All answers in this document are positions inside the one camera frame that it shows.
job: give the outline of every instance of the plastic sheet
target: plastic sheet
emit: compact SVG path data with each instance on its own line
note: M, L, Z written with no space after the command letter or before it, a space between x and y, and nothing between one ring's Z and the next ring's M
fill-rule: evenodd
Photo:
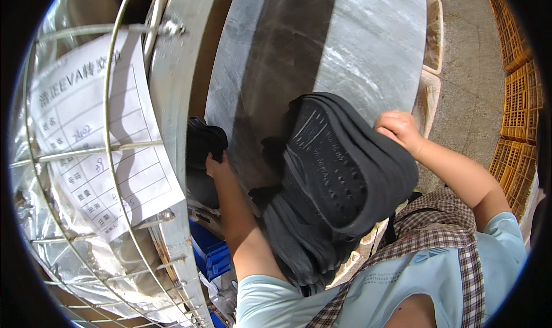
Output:
M51 33L59 29L79 25L110 23L115 19L120 0L55 0L45 15L44 22L38 30L38 35ZM66 37L57 42L37 43L34 55L31 56L31 68L34 72L44 70L66 52L78 47L98 35ZM25 119L21 87L18 91L10 131L10 159L12 162L28 158L26 142ZM33 142L32 121L31 146L35 154L40 150ZM69 203L56 183L49 180L49 166L37 164L40 181L45 188L48 202L44 202L38 192L37 181L30 165L15 167L10 171L11 187L16 202L20 227L28 240L52 239L63 236L54 219L59 221L69 238L93 234L89 224ZM50 205L52 216L46 205ZM147 229L135 231L138 242L145 253L147 262L155 268L161 264L156 248ZM94 273L101 279L114 276L125 276L129 273L146 270L130 235L125 233L107 243L101 237L77 239L72 242L78 254L88 263ZM56 281L61 279L70 290L93 304L116 303L120 300L86 269L65 241L49 243L33 243L33 255L38 257L38 263L45 272ZM172 288L164 269L156 275L165 288ZM182 313L172 305L170 299L163 294L154 278L148 273L142 273L128 278L108 281L111 289L124 300L145 313L148 318L162 323L180 321L183 326L192 326ZM182 301L176 289L169 290L171 297L177 303ZM127 304L119 303L102 306L103 309L118 314L124 318L139 316Z

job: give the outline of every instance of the white paper form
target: white paper form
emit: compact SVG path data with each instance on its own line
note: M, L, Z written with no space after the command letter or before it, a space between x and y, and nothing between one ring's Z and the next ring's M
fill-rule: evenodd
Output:
M103 90L111 34L76 48L33 77L30 112L44 155L104 147ZM161 140L139 34L119 31L109 100L112 145ZM184 199L163 146L113 152L115 177L132 225ZM127 231L107 155L51 162L73 205L107 241Z

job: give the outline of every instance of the metal bolt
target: metal bolt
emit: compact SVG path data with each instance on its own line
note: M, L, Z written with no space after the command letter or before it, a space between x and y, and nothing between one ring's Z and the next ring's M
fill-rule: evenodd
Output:
M169 209L163 210L161 213L159 213L159 219L162 219L163 221L167 222L175 218L175 214L172 213Z

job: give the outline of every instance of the woman's right hand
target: woman's right hand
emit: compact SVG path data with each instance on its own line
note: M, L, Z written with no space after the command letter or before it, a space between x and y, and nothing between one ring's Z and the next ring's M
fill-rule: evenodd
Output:
M212 154L207 155L205 160L205 170L207 174L213 179L219 174L232 174L230 169L230 164L228 163L228 157L226 156L226 151L223 151L223 162L219 163L212 158Z
M383 112L377 118L374 129L403 146L414 159L418 159L427 142L419 134L414 117L408 112L394 110Z

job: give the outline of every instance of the checkered apron strap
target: checkered apron strap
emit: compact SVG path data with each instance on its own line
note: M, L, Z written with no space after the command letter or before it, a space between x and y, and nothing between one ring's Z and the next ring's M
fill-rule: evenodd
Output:
M410 214L428 207L434 210ZM381 249L341 286L337 296L313 318L307 328L330 328L334 325L351 283L364 269L419 250L446 247L458 249L464 303L462 327L482 325L485 293L472 211L447 188L409 204L397 214L394 226L398 240L390 245L380 245Z

